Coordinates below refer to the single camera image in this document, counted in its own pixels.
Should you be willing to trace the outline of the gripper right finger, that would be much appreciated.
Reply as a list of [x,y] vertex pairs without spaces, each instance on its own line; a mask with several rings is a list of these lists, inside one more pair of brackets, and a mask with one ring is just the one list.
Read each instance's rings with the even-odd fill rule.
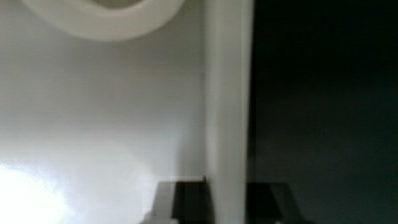
[[304,217],[286,183],[247,183],[245,215],[245,224],[314,224]]

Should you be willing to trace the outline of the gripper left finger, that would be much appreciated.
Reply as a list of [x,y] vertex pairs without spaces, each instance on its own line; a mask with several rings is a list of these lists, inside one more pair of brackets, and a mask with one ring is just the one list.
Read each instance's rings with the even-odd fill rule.
[[140,224],[208,224],[206,179],[160,182]]

